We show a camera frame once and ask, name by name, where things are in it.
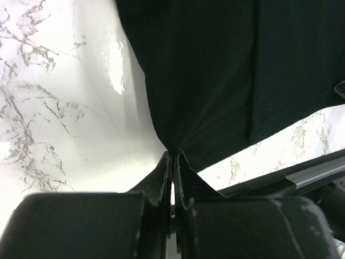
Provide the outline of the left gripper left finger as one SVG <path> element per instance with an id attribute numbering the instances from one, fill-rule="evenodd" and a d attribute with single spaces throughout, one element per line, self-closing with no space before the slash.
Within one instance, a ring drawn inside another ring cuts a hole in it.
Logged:
<path id="1" fill-rule="evenodd" d="M 1 258 L 165 258 L 172 156 L 125 193 L 36 193 L 1 238 Z"/>

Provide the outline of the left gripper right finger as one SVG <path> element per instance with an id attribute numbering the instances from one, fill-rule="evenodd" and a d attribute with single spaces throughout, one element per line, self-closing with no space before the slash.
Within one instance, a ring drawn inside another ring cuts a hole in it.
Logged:
<path id="1" fill-rule="evenodd" d="M 339 258 L 321 208 L 303 196 L 226 197 L 175 158 L 177 252 L 182 258 Z"/>

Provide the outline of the black t shirt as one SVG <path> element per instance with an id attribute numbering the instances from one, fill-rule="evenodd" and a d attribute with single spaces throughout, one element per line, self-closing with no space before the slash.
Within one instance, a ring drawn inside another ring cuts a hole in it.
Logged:
<path id="1" fill-rule="evenodd" d="M 154 129 L 202 171 L 341 105 L 344 1 L 117 1 Z"/>

